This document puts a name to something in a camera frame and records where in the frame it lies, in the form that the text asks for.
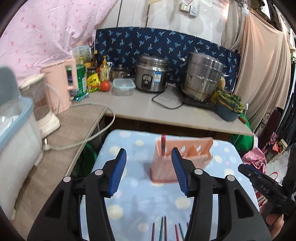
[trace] beige curtain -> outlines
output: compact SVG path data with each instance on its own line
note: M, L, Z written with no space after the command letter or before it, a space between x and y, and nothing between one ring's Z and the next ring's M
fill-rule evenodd
M246 18L242 56L234 94L249 104L246 116L255 129L265 113L285 107L291 58L283 32L250 13Z
M296 47L295 47L295 41L294 41L294 32L292 29L290 29L290 35L289 35L289 42L290 42L290 51L294 58L296 58Z
M244 36L244 17L242 8L235 0L230 0L228 17L222 34L221 43L232 51L240 50Z

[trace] silver screw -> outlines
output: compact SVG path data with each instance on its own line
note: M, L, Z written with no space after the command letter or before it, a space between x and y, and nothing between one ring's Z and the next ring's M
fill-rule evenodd
M68 183L69 181L71 181L71 177L66 176L66 177L63 178L63 181Z
M100 175L103 174L103 170L98 169L98 170L96 170L94 173L95 173L95 175L100 176Z
M194 173L195 173L196 175L201 175L201 174L203 174L203 171L202 171L201 169L195 169L195 170L194 170Z
M233 182L233 181L235 180L235 177L232 176L232 175L228 175L228 176L227 176L227 179L228 179L228 181Z

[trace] white wall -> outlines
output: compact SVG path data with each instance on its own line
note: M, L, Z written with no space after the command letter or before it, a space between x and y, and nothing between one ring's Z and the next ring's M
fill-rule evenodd
M149 7L147 27L173 30L221 44L229 4L225 0L212 2L212 7L208 7L200 0L193 0L190 5L197 7L196 18L179 10L181 0L161 0L153 3ZM148 0L118 0L96 28L145 27L147 10Z

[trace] power cord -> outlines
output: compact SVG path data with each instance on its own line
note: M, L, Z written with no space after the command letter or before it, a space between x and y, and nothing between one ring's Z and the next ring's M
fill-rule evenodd
M166 83L165 89L164 89L162 92L158 93L156 96L152 97L151 100L152 100L153 102L159 104L160 106L162 106L162 107L164 107L164 108L166 108L166 109L169 109L169 110L175 110L175 109L180 108L180 107L183 105L183 103L182 103L181 105L177 106L177 107L173 107L173 108L171 108L171 107L165 106L164 104L159 103L159 102L157 102L156 100L154 100L154 98L156 98L157 96L159 96L159 95L161 95L162 93L164 93L165 90L167 89L167 87L168 87L168 82Z
M100 103L96 103L96 102L85 102L85 103L79 103L79 104L73 104L71 105L71 107L77 107L77 106L82 106L82 105L88 105L88 104L94 104L94 105L101 105L101 106L105 106L103 104L100 104ZM113 119L112 121L110 122L110 124L108 124L105 128L103 128L102 130L100 130L98 133L94 134L92 137L84 140L84 141L81 141L81 142L78 142L76 144L71 144L71 145L68 145L68 146L53 146L53 145L50 145L47 143L47 139L44 140L44 146L42 147L44 151L47 151L47 150L56 150L56 151L62 151L62 150L68 150L68 149L71 149L71 148L74 148L74 147L77 147L77 146L80 146L82 144L85 144L93 139L95 139L97 136L99 136L100 134L102 134L103 132L105 132L106 130L109 129L109 127L113 124L114 120L115 120L115 113L108 107L108 106L105 106L108 110L111 111L111 113L113 114Z
M46 87L50 88L53 92L55 92L55 94L57 95L57 98L59 99L59 104L57 106L57 114L59 114L59 108L60 108L60 105L61 105L61 97L59 95L59 92L57 91L57 89L55 87L53 87L52 85L50 85L49 83L46 83Z
M247 3L246 0L244 0L244 6L242 8L242 15L244 17L249 17L250 18L250 10L249 10L249 5ZM251 28L251 32L253 34L253 31L252 31L252 21L250 20L250 28ZM248 94L248 100L247 100L247 103L245 105L245 113L244 113L244 116L245 118L246 117L246 114L247 114L247 110L249 109L249 98L250 98L250 92L251 92L251 85L252 85L252 79L253 79L253 69L252 69L252 75L251 75L251 81L250 81L250 88L249 88L249 94ZM237 142L237 140L239 139L240 135L238 135L237 139L235 140L235 142L233 143L233 145L235 145L235 143Z

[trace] rice cooker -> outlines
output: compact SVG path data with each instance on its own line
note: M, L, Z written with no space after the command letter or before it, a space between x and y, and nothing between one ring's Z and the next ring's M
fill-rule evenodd
M146 92L164 91L169 78L169 63L169 61L154 55L141 55L136 65L136 87Z

